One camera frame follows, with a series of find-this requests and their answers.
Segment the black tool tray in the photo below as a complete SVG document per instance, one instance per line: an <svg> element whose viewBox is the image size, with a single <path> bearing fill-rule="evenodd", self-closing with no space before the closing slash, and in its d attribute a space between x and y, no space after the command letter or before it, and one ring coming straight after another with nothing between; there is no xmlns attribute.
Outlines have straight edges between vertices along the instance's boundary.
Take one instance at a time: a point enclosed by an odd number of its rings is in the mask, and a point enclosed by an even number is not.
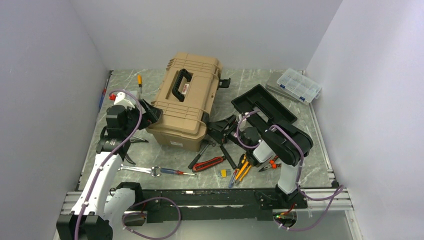
<svg viewBox="0 0 424 240"><path fill-rule="evenodd" d="M249 113L255 110L262 112L267 117L267 120L264 120L256 113L247 118L247 121L261 132L281 121L293 124L298 120L292 112L283 106L261 84L257 84L247 92L234 98L231 104L239 113Z"/></svg>

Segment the tan plastic toolbox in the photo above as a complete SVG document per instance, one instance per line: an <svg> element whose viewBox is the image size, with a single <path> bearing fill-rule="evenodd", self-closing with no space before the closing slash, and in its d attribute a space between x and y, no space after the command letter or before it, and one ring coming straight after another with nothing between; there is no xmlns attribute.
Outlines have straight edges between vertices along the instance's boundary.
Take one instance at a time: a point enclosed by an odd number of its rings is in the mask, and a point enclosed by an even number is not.
<svg viewBox="0 0 424 240"><path fill-rule="evenodd" d="M151 103L162 115L146 131L161 145L199 151L217 91L231 83L221 79L222 70L216 57L178 52Z"/></svg>

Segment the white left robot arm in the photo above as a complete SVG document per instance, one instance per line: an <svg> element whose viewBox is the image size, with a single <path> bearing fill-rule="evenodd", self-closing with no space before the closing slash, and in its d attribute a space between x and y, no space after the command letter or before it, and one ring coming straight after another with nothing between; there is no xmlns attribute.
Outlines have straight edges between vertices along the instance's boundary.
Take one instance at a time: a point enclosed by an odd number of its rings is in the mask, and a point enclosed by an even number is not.
<svg viewBox="0 0 424 240"><path fill-rule="evenodd" d="M121 170L130 139L138 130L156 124L163 110L145 100L135 105L117 103L106 110L106 125L100 132L93 169L85 188L68 214L60 214L56 229L62 240L111 240L124 212L144 203L141 185L122 182L107 201L116 173Z"/></svg>

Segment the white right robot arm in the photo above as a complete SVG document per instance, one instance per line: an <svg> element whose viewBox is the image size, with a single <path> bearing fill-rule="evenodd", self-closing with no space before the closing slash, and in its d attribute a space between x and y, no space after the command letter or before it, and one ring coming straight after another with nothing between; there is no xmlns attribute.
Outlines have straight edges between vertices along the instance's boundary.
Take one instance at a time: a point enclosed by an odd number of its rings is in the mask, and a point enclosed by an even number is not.
<svg viewBox="0 0 424 240"><path fill-rule="evenodd" d="M269 164L273 157L281 161L275 190L275 200L280 207L289 207L300 194L301 168L314 143L292 122L274 117L265 121L257 111L252 111L241 119L232 115L210 122L207 133L221 145L231 141L244 149L247 164L252 167Z"/></svg>

